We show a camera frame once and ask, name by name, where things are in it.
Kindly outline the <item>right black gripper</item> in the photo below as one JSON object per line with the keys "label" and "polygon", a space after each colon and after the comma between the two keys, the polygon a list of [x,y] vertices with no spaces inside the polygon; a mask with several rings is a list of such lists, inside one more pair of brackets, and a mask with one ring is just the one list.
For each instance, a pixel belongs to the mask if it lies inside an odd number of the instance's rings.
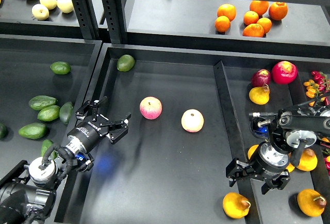
{"label": "right black gripper", "polygon": [[290,174],[286,167],[289,164],[289,153],[280,153],[269,142],[262,142],[248,160],[248,163],[234,158],[226,167],[225,175],[229,186],[233,187],[237,181],[254,178],[263,180],[261,193],[265,195],[273,189],[283,190],[290,181]]}

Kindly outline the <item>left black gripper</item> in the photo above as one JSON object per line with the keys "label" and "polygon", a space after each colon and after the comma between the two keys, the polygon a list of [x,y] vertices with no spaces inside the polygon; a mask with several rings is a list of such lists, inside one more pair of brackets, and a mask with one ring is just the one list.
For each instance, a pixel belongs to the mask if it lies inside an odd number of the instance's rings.
{"label": "left black gripper", "polygon": [[67,148],[71,152],[90,152],[104,137],[112,145],[128,133],[128,121],[131,113],[118,121],[111,121],[103,115],[98,117],[98,109],[108,101],[104,96],[100,100],[87,100],[75,112],[81,122],[68,133]]}

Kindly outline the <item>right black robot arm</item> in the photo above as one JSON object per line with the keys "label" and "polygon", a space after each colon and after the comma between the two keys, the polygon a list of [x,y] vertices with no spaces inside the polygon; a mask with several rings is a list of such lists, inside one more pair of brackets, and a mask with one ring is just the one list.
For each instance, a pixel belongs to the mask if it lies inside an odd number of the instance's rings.
{"label": "right black robot arm", "polygon": [[297,167],[306,148],[321,135],[329,136],[329,107],[309,106],[308,101],[276,113],[250,113],[249,118],[251,132],[263,142],[248,162],[234,158],[226,167],[226,177],[230,186],[245,179],[263,181],[262,194],[284,189],[290,181],[287,166]]}

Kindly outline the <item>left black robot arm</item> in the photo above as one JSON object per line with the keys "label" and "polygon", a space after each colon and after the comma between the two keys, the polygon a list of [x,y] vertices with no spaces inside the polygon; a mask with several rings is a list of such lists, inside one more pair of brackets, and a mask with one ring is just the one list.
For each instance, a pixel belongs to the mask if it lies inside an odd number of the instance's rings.
{"label": "left black robot arm", "polygon": [[91,151],[102,139],[115,144],[128,133],[131,113],[110,121],[98,112],[106,101],[106,97],[86,101],[76,111],[79,123],[67,134],[67,145],[50,145],[43,156],[31,163],[20,161],[1,179],[1,223],[44,223],[67,175],[92,169]]}

